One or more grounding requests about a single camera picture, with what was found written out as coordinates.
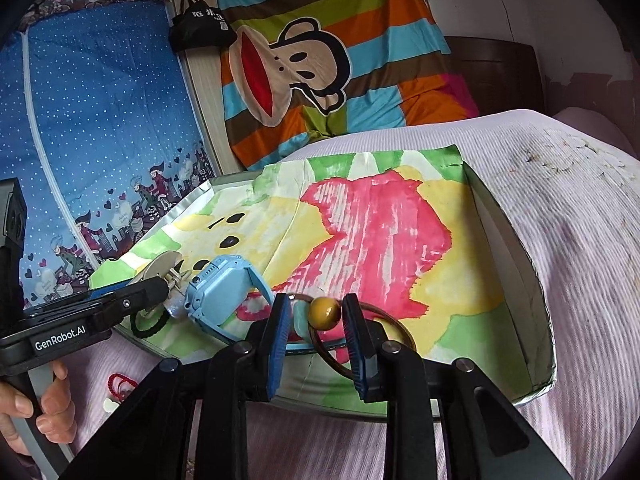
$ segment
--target finger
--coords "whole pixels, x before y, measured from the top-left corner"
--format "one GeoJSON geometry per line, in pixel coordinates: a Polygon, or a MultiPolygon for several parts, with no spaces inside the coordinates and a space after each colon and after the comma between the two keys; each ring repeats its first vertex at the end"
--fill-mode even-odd
{"type": "Polygon", "coordinates": [[[61,433],[47,433],[47,439],[52,441],[54,444],[71,444],[76,437],[76,433],[78,432],[78,425],[74,422],[66,431],[62,431],[61,433]]]}
{"type": "Polygon", "coordinates": [[[0,382],[0,413],[28,418],[33,415],[31,401],[14,387],[0,382]]]}
{"type": "Polygon", "coordinates": [[[70,402],[69,379],[61,380],[56,378],[40,399],[42,411],[47,415],[56,415],[64,412],[70,402]]]}
{"type": "Polygon", "coordinates": [[[53,368],[53,374],[60,380],[64,381],[69,374],[68,368],[62,361],[52,361],[51,368],[53,368]]]}
{"type": "Polygon", "coordinates": [[[71,401],[67,409],[56,415],[41,415],[36,419],[36,426],[40,433],[62,433],[67,431],[74,423],[76,417],[76,405],[71,401]]]}
{"type": "Polygon", "coordinates": [[[20,435],[18,435],[9,415],[5,413],[0,413],[0,433],[4,436],[9,447],[11,447],[11,449],[16,453],[23,455],[30,454],[29,451],[27,451],[27,447],[24,445],[24,442],[20,438],[20,435]]]}

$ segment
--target blue gripper pad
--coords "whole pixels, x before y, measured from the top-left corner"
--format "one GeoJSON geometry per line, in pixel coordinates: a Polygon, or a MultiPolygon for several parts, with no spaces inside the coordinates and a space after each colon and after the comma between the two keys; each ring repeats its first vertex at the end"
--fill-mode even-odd
{"type": "Polygon", "coordinates": [[[273,337],[271,351],[269,352],[269,368],[267,376],[267,397],[269,400],[273,398],[276,390],[280,386],[282,367],[284,366],[284,354],[287,350],[287,339],[291,324],[291,303],[286,294],[278,294],[276,296],[276,301],[273,303],[273,309],[276,310],[278,308],[280,309],[280,312],[278,313],[278,324],[273,337]]]}
{"type": "Polygon", "coordinates": [[[342,302],[342,326],[344,327],[344,337],[347,341],[347,351],[349,352],[349,362],[353,373],[353,386],[356,388],[360,399],[364,400],[367,395],[366,359],[360,347],[360,338],[355,320],[357,313],[342,302]]]}

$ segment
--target blue polka dot curtain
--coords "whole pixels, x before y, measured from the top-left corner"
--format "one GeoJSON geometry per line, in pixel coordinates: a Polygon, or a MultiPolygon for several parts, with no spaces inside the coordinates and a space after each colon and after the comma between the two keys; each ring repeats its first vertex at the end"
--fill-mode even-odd
{"type": "Polygon", "coordinates": [[[212,177],[164,5],[52,16],[0,51],[0,178],[28,207],[25,305],[87,290],[212,177]]]}

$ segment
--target monkey face print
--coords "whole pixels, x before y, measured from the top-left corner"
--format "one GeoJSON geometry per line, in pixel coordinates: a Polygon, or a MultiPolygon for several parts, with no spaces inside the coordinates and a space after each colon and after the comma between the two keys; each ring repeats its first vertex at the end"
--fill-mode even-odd
{"type": "Polygon", "coordinates": [[[280,124],[294,90],[326,116],[344,104],[351,78],[347,49],[315,18],[287,23],[271,44],[246,25],[237,33],[229,49],[231,73],[248,110],[265,126],[280,124]]]}

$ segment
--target black dot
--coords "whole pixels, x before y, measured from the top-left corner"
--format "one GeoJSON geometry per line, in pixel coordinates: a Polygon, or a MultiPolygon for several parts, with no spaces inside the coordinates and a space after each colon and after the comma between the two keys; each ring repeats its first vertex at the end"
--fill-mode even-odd
{"type": "Polygon", "coordinates": [[[226,223],[235,224],[236,222],[239,222],[243,216],[244,216],[244,213],[236,213],[235,215],[231,215],[229,218],[226,219],[226,223]]]}
{"type": "Polygon", "coordinates": [[[208,260],[198,260],[194,266],[193,266],[193,270],[202,270],[204,269],[204,266],[207,265],[209,263],[208,260]]]}
{"type": "Polygon", "coordinates": [[[238,240],[238,238],[235,236],[228,236],[220,242],[220,249],[228,249],[229,247],[233,247],[239,241],[240,240],[238,240]]]}
{"type": "Polygon", "coordinates": [[[303,78],[305,79],[313,79],[316,77],[316,74],[313,72],[309,72],[309,70],[296,70],[303,78]]]}
{"type": "Polygon", "coordinates": [[[289,58],[289,61],[292,63],[299,63],[303,59],[306,59],[306,52],[296,52],[289,58]]]}

